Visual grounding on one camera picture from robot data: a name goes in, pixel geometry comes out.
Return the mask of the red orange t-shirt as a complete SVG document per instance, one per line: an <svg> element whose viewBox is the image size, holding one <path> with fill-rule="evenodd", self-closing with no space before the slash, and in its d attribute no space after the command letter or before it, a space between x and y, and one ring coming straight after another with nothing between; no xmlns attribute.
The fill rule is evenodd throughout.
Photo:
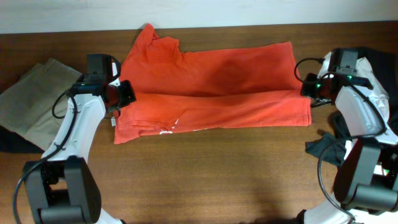
<svg viewBox="0 0 398 224"><path fill-rule="evenodd" d="M213 128L308 126L290 42L182 52L179 41L145 25L121 68L136 101L121 110L114 141Z"/></svg>

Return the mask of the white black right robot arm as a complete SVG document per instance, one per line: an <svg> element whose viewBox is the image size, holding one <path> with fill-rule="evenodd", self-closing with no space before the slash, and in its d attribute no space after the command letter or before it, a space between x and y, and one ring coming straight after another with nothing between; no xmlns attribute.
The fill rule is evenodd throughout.
<svg viewBox="0 0 398 224"><path fill-rule="evenodd" d="M333 193L320 205L303 211L301 223L388 223L397 218L397 136L388 128L371 99L373 89L365 78L310 73L302 95L330 100L343 115L349 136L327 145L318 158L318 182L322 161L336 145L353 141L335 177Z"/></svg>

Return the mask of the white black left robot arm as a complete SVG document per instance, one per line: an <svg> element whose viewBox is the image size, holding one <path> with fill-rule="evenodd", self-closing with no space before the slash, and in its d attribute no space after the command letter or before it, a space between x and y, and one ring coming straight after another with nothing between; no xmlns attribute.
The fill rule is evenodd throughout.
<svg viewBox="0 0 398 224"><path fill-rule="evenodd" d="M101 205L101 193L88 167L95 132L112 110L136 100L129 81L75 83L64 92L66 115L58 133L38 161L26 162L24 185L35 223L123 223Z"/></svg>

